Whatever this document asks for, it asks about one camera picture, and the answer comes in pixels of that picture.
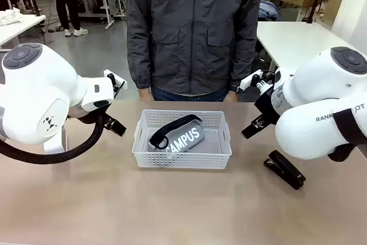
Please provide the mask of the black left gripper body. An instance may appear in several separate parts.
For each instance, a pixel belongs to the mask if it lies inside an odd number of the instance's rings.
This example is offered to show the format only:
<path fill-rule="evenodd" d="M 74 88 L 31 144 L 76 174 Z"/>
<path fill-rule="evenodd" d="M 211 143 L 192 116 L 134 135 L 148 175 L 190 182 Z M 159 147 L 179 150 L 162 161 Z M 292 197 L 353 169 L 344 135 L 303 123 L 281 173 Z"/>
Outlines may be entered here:
<path fill-rule="evenodd" d="M 68 111 L 68 118 L 75 118 L 84 124 L 94 124 L 100 114 L 105 114 L 110 104 L 97 108 L 93 111 L 86 111 L 80 105 L 73 106 Z"/>

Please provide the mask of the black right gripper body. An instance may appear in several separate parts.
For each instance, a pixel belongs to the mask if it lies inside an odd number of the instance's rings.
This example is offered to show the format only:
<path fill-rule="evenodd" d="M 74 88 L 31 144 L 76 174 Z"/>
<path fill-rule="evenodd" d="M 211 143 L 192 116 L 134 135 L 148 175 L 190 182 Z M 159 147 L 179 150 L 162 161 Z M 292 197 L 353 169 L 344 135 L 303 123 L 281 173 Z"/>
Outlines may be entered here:
<path fill-rule="evenodd" d="M 275 111 L 271 103 L 271 96 L 274 89 L 271 87 L 264 92 L 257 101 L 255 107 L 260 111 L 260 116 L 256 118 L 257 127 L 267 127 L 276 125 L 280 115 Z"/>

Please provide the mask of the person's right hand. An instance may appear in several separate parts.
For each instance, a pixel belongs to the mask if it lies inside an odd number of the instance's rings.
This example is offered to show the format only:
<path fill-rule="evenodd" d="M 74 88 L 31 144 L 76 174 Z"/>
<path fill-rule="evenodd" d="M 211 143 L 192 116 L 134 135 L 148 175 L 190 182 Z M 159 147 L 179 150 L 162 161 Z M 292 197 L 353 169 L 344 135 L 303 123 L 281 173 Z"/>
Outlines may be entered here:
<path fill-rule="evenodd" d="M 144 102 L 151 102 L 154 100 L 149 88 L 138 89 L 139 99 Z"/>

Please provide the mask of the person's left hand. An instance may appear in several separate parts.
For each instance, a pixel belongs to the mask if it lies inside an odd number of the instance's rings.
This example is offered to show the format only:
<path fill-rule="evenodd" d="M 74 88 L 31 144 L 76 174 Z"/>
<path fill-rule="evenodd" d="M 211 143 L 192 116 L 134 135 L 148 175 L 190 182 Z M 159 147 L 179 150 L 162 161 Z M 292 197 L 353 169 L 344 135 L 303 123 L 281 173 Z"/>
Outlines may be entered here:
<path fill-rule="evenodd" d="M 226 95 L 226 97 L 224 98 L 223 102 L 232 102 L 232 103 L 236 103 L 239 100 L 239 95 L 233 91 L 229 91 Z"/>

